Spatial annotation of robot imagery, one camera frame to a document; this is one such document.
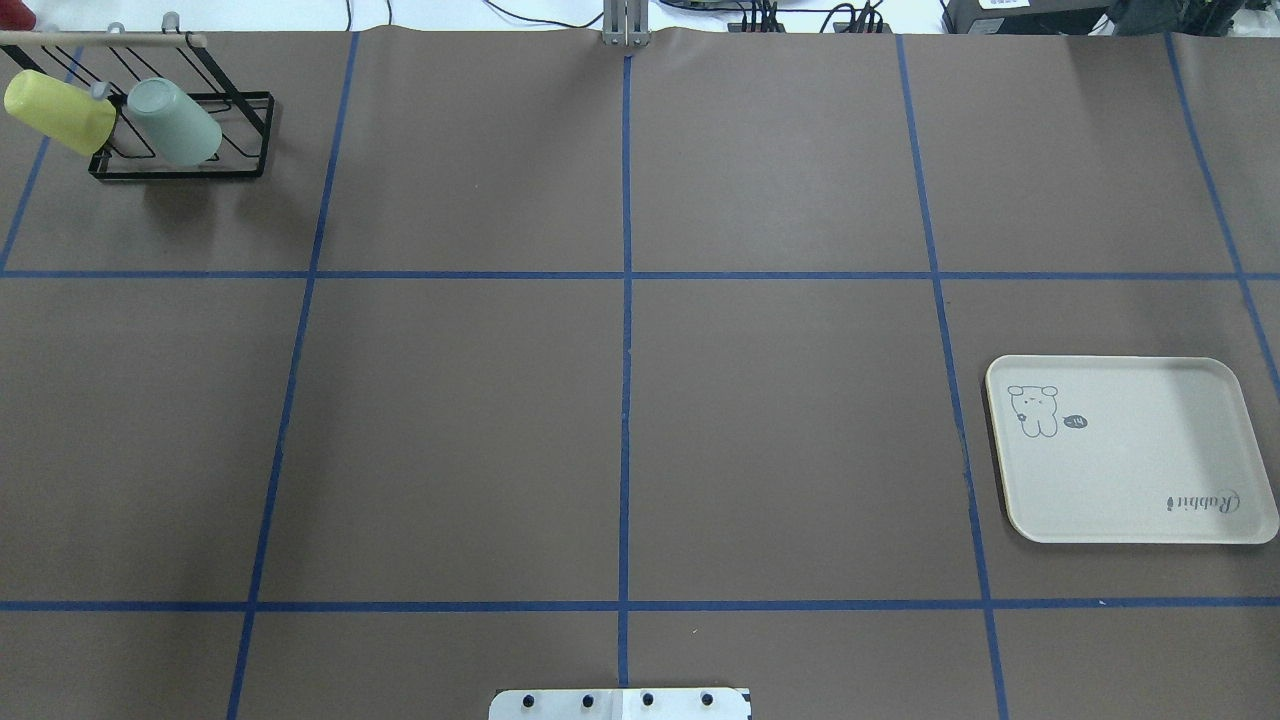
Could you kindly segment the white metal base plate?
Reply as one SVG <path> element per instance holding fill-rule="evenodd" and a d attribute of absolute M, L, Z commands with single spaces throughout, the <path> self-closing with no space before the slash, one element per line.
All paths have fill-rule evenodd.
<path fill-rule="evenodd" d="M 751 719 L 748 689 L 732 687 L 511 689 L 489 719 Z"/>

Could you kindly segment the green plastic cup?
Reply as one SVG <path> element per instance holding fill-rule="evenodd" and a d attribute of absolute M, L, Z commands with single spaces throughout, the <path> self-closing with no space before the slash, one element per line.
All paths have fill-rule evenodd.
<path fill-rule="evenodd" d="M 142 79 L 125 96 L 125 114 L 155 151 L 174 167 L 197 167 L 221 146 L 221 129 L 178 85 L 163 77 Z"/>

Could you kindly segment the grey aluminium frame post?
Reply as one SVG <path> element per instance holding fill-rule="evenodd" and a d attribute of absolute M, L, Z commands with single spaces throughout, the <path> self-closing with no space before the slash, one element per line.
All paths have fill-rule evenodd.
<path fill-rule="evenodd" d="M 604 0 L 602 3 L 602 42 L 611 47 L 645 47 L 652 41 L 650 3 L 646 0 Z"/>

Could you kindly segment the beige rabbit tray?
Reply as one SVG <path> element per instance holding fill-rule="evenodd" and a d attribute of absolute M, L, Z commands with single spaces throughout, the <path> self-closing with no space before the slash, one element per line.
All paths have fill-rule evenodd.
<path fill-rule="evenodd" d="M 1211 357 L 1005 355 L 986 370 L 1011 527 L 1041 544 L 1265 544 L 1277 505 Z"/>

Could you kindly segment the yellow plastic cup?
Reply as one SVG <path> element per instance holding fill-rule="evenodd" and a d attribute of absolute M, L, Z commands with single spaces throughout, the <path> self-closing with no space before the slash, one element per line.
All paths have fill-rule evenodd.
<path fill-rule="evenodd" d="M 106 99 L 37 70 L 20 70 L 4 96 L 9 117 L 83 156 L 111 137 L 116 109 Z"/>

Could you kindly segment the black computer box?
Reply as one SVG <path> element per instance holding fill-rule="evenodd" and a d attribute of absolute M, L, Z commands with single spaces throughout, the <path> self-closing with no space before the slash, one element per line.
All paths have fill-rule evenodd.
<path fill-rule="evenodd" d="M 1111 1 L 941 1 L 951 35 L 1089 35 Z"/>

